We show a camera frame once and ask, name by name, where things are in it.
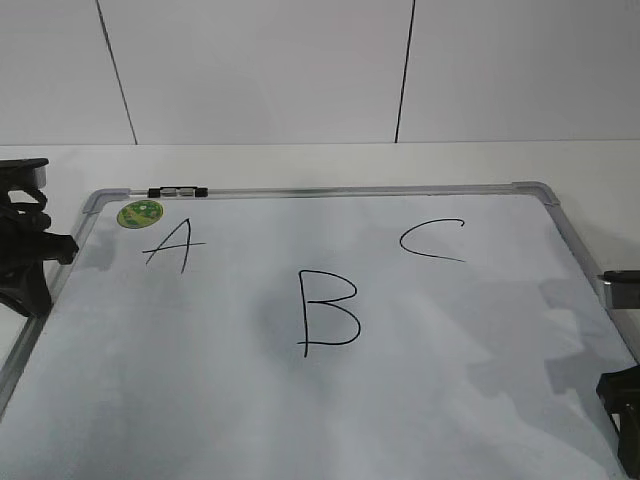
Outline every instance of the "whiteboard frame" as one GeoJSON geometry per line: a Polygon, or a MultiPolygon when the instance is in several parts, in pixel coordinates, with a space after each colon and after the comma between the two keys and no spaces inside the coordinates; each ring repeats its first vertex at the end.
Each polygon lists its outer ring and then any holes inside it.
{"type": "MultiPolygon", "coordinates": [[[[312,198],[312,197],[355,197],[355,196],[409,196],[409,195],[531,195],[536,197],[545,207],[556,225],[563,240],[578,261],[591,287],[596,294],[600,291],[598,268],[592,255],[573,228],[562,210],[560,201],[553,190],[542,182],[514,182],[495,185],[450,185],[450,186],[415,186],[415,187],[342,187],[342,188],[307,188],[307,189],[209,189],[207,197],[193,196],[161,197],[162,200],[218,200],[229,198],[312,198]]],[[[72,235],[80,249],[84,247],[93,230],[102,209],[110,202],[127,199],[136,200],[149,198],[148,190],[103,189],[97,190],[87,199],[82,213],[78,218],[72,235]]],[[[69,278],[74,264],[62,265],[54,270],[50,278],[51,296],[55,301],[69,278]]],[[[603,306],[612,320],[627,349],[636,361],[640,358],[640,329],[632,317],[624,310],[609,310],[603,306]]],[[[11,352],[0,370],[0,422],[4,411],[11,399],[29,356],[35,347],[38,337],[47,321],[45,318],[30,317],[18,336],[11,352]]]]}

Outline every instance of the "white writing surface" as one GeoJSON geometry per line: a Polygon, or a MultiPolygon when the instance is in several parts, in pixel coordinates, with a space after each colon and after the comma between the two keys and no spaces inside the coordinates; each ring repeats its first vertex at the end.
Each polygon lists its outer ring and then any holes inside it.
{"type": "Polygon", "coordinates": [[[173,200],[139,230],[126,204],[0,423],[3,478],[621,475],[594,389],[633,360],[537,199],[173,200]]]}

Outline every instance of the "table surface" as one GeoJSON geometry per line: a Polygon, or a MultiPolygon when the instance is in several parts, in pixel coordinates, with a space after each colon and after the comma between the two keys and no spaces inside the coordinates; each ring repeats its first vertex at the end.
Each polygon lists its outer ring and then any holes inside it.
{"type": "MultiPolygon", "coordinates": [[[[0,147],[1,159],[29,157],[51,162],[44,192],[54,233],[69,233],[86,198],[101,188],[541,181],[554,190],[603,270],[640,268],[640,141],[0,147]]],[[[22,325],[22,318],[0,309],[0,361],[22,325]]]]}

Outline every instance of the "white wall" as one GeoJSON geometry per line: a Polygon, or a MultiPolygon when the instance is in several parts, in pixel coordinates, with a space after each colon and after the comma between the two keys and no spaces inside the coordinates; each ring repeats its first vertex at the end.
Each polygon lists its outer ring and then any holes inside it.
{"type": "Polygon", "coordinates": [[[0,144],[132,143],[91,0],[0,0],[0,144]]]}
{"type": "Polygon", "coordinates": [[[628,138],[639,0],[417,0],[401,141],[628,138]]]}
{"type": "Polygon", "coordinates": [[[140,143],[393,141],[411,0],[101,0],[140,143]]]}
{"type": "MultiPolygon", "coordinates": [[[[392,142],[412,0],[100,0],[140,143],[392,142]]],[[[640,0],[416,0],[403,142],[640,138],[640,0]]],[[[0,144],[133,142],[95,0],[0,0],[0,144]]]]}

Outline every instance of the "round magnet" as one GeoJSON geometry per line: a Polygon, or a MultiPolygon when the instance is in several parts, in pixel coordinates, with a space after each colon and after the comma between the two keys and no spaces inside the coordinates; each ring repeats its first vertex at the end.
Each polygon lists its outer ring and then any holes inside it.
{"type": "Polygon", "coordinates": [[[117,220],[124,228],[145,228],[162,218],[162,205],[153,200],[130,203],[118,212],[117,220]]]}

